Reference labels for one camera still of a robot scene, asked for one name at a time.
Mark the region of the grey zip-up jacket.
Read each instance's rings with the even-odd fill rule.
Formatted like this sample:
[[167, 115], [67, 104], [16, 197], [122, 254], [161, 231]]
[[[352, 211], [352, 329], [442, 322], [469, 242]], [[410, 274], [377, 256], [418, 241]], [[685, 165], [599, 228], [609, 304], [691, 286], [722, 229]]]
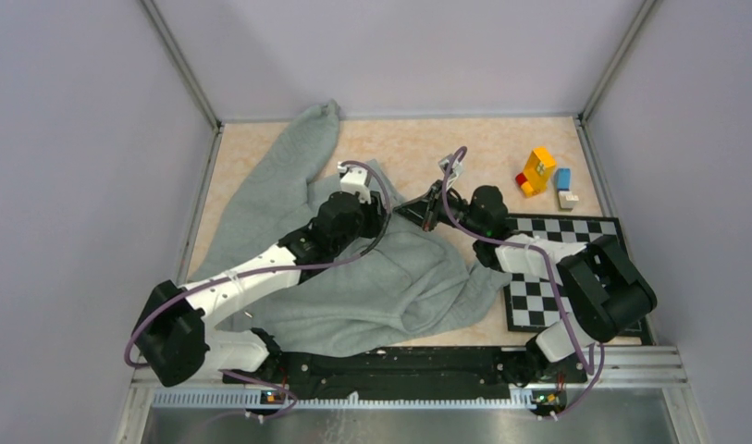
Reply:
[[[229, 200], [193, 280], [254, 258], [316, 215], [339, 189], [336, 176], [322, 175], [339, 130], [339, 106], [329, 101], [279, 134]], [[399, 216], [378, 245], [360, 239], [339, 259], [340, 266], [254, 302], [221, 328], [258, 327], [286, 352], [348, 357], [476, 324], [512, 279], [468, 265], [450, 242]]]

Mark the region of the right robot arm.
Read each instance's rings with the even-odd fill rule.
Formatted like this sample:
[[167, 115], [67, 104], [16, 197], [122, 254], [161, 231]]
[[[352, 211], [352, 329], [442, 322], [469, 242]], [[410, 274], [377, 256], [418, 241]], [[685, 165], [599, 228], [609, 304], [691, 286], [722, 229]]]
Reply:
[[504, 374], [525, 386], [550, 381], [571, 356], [604, 344], [637, 324], [658, 305], [655, 291], [613, 236], [590, 242], [563, 242], [519, 231], [499, 188], [478, 187], [463, 199], [443, 181], [402, 203], [398, 215], [424, 231], [438, 224], [471, 235], [481, 265], [510, 275], [543, 278], [558, 308], [569, 301], [557, 322], [532, 337]]

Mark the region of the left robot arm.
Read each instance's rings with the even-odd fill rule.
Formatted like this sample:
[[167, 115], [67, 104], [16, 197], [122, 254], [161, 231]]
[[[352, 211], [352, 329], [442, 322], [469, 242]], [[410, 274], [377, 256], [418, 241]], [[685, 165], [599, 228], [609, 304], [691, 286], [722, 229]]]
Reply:
[[170, 388], [207, 370], [239, 370], [258, 382], [276, 377], [277, 346], [254, 328], [236, 333], [219, 324], [254, 302], [296, 287], [325, 270], [343, 265], [339, 255], [365, 238], [377, 245], [391, 217], [388, 198], [377, 191], [336, 191], [316, 216], [254, 258], [213, 277], [179, 286], [157, 284], [147, 298], [126, 349], [138, 349], [135, 368], [150, 369]]

